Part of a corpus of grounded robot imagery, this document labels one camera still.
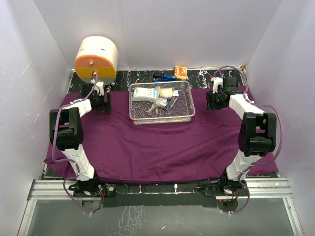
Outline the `wire mesh metal tray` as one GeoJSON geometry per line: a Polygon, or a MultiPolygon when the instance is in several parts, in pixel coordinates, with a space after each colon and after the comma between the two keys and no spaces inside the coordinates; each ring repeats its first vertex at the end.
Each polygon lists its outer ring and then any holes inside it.
{"type": "Polygon", "coordinates": [[[187,122],[194,115],[187,81],[137,83],[129,88],[129,117],[136,125],[187,122]]]}

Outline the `purple cloth wrap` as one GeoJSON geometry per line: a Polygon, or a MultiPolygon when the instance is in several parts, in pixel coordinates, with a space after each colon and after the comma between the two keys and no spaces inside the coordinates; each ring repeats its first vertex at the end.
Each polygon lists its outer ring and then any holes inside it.
{"type": "Polygon", "coordinates": [[[135,125],[129,93],[111,94],[109,113],[82,117],[83,148],[102,182],[156,183],[219,178],[238,152],[241,119],[230,108],[208,111],[206,90],[192,92],[189,122],[135,125]]]}

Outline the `round white drawer box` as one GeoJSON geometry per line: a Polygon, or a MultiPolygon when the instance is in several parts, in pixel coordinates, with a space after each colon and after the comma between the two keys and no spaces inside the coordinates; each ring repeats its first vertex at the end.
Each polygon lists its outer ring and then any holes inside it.
{"type": "Polygon", "coordinates": [[[89,36],[82,40],[74,61],[77,76],[90,83],[92,72],[98,72],[98,81],[109,85],[116,79],[119,53],[115,43],[103,36],[89,36]]]}

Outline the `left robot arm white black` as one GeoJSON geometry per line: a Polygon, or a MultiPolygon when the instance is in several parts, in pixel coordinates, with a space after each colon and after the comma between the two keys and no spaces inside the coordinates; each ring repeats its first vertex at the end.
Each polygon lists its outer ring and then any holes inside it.
{"type": "Polygon", "coordinates": [[[84,84],[81,97],[50,111],[49,133],[52,160],[68,162],[74,170],[76,183],[69,190],[98,196],[102,185],[83,148],[84,132],[81,118],[90,111],[111,111],[111,94],[104,93],[102,82],[84,84]]]}

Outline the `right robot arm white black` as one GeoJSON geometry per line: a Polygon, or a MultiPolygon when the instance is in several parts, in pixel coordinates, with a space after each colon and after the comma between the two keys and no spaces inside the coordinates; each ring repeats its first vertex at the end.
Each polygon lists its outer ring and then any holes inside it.
{"type": "Polygon", "coordinates": [[[262,157],[274,151],[277,116],[263,111],[250,101],[248,95],[238,89],[235,77],[215,77],[212,81],[212,91],[206,93],[208,110],[230,108],[242,120],[238,137],[239,150],[215,183],[216,191],[231,195],[244,187],[250,169],[262,157]]]}

